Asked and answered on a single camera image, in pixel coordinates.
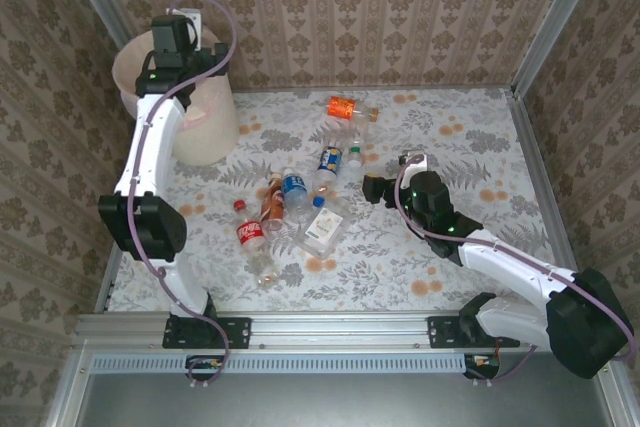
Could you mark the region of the blue yellow label bottle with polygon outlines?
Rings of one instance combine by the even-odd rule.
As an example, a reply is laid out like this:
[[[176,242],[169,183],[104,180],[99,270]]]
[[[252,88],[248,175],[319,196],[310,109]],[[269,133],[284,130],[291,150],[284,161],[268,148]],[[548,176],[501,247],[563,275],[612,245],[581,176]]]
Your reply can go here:
[[[325,192],[335,183],[341,165],[343,151],[337,145],[328,145],[322,149],[320,160],[313,176],[313,188],[316,192]]]

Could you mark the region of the clear unlabelled plastic bottle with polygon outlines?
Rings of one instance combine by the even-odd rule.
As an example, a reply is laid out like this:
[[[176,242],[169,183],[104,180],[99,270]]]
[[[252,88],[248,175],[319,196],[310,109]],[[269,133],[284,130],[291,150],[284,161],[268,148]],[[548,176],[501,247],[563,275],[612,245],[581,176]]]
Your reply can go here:
[[[363,149],[368,137],[368,123],[330,122],[326,125],[323,144],[343,151],[351,147]]]

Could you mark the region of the square bottle white green label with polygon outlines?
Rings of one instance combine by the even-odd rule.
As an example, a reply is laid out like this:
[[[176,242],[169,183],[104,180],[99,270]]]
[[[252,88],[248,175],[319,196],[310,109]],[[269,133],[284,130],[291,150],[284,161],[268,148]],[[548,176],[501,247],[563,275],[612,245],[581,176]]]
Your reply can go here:
[[[296,243],[313,257],[325,260],[344,236],[353,215],[347,205],[338,200],[325,198],[323,207],[311,206],[311,213],[299,229]]]

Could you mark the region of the orange label clear bottle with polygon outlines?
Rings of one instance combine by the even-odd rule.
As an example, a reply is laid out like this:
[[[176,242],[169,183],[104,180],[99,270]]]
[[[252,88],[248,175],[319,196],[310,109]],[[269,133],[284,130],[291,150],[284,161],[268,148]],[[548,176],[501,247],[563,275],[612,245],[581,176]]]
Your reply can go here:
[[[369,107],[362,101],[332,96],[329,98],[327,113],[341,119],[352,119],[355,115],[364,115],[370,122],[376,122],[379,109]]]

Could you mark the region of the blue label water bottle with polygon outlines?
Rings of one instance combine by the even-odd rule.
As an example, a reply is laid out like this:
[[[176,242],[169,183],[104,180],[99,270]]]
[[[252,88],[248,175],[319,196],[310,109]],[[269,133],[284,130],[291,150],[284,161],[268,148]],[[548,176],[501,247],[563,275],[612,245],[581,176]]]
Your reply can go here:
[[[311,201],[303,178],[291,168],[283,171],[282,194],[287,215],[302,224],[311,210]]]

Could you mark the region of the brown label drink bottle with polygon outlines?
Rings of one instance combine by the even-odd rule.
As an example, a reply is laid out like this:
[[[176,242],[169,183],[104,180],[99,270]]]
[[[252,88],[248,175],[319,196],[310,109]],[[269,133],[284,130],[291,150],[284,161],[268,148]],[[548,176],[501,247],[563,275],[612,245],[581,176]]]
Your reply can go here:
[[[268,180],[260,212],[260,221],[266,231],[279,230],[284,223],[282,175],[272,173]]]

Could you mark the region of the red label cola bottle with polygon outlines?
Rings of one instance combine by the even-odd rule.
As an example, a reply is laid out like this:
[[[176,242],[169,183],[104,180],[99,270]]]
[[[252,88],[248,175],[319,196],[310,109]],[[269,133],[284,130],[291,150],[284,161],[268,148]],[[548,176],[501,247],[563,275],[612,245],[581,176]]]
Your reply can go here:
[[[278,281],[278,270],[261,223],[249,213],[244,200],[236,200],[233,209],[236,235],[256,282],[261,288],[271,287]]]

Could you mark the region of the pink plastic bin liner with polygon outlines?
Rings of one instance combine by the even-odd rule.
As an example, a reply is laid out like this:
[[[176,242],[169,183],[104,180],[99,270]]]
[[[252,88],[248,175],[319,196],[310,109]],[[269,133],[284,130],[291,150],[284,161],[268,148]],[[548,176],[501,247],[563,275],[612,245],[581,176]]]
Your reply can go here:
[[[151,31],[132,39],[117,54],[112,67],[112,76],[120,91],[121,100],[128,113],[135,118],[138,96],[135,81],[142,72],[143,62],[153,49]],[[214,113],[214,105],[222,100],[223,91],[230,88],[226,75],[209,77],[198,81],[191,94],[191,105],[187,108],[181,131],[191,130],[203,124]]]

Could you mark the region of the beige round waste bin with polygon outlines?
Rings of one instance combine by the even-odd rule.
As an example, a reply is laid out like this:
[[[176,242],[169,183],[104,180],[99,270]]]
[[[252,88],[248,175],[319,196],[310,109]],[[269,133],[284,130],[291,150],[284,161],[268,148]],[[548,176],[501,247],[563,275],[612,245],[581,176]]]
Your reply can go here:
[[[214,113],[206,122],[191,130],[181,131],[180,128],[173,147],[173,156],[178,161],[202,166],[226,157],[239,139],[231,87],[223,91],[222,100],[214,105]]]

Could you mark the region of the grey sheet metal panel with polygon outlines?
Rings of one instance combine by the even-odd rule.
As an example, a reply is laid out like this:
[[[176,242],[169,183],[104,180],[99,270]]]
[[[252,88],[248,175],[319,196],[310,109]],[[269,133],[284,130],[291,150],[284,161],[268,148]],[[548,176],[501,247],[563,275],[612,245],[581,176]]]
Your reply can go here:
[[[98,373],[69,358],[46,427],[640,427],[623,368],[575,378],[538,354],[492,384],[460,374]]]

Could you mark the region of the aluminium table side rail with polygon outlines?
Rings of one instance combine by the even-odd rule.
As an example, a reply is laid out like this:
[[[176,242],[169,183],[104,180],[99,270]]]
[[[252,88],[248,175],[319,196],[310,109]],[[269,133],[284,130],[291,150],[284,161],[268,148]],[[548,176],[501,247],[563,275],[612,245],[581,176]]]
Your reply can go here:
[[[571,248],[524,102],[517,98],[510,89],[506,89],[504,93],[556,264],[560,267],[578,271],[579,267]]]

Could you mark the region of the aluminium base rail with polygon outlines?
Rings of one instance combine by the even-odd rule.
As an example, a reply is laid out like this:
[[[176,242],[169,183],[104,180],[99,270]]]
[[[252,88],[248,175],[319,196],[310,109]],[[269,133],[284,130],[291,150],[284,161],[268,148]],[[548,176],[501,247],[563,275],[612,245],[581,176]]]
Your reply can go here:
[[[227,312],[251,320],[248,351],[285,353],[397,353],[430,349],[432,318],[448,311]],[[166,312],[106,312],[79,317],[76,345],[142,352],[162,344]]]

